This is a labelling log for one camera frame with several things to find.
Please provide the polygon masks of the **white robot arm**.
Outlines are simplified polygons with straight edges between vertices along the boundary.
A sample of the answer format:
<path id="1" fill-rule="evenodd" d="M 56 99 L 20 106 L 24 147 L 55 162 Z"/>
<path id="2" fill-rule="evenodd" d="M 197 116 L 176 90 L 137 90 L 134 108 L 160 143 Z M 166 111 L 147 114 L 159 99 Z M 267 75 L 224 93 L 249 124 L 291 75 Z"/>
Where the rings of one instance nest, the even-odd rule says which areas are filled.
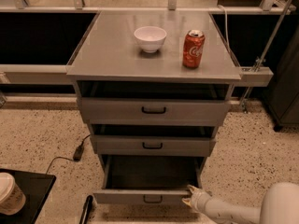
<path id="1" fill-rule="evenodd" d="M 217 224 L 299 224 L 299 186 L 276 183 L 263 196 L 260 207 L 227 203 L 189 185 L 191 196 L 182 201 L 194 212 Z"/>

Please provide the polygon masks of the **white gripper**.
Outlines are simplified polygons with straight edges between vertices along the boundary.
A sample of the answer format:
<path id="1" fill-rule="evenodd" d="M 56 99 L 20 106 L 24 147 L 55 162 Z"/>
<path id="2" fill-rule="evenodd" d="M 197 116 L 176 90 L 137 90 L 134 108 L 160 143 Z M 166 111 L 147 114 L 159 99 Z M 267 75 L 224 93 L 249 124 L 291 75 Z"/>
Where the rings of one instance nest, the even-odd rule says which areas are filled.
<path id="1" fill-rule="evenodd" d="M 191 207 L 194 211 L 204 213 L 206 210 L 206 204 L 212 199 L 212 197 L 207 192 L 193 185 L 188 185 L 187 188 L 191 192 L 192 197 L 182 198 L 183 203 Z"/>

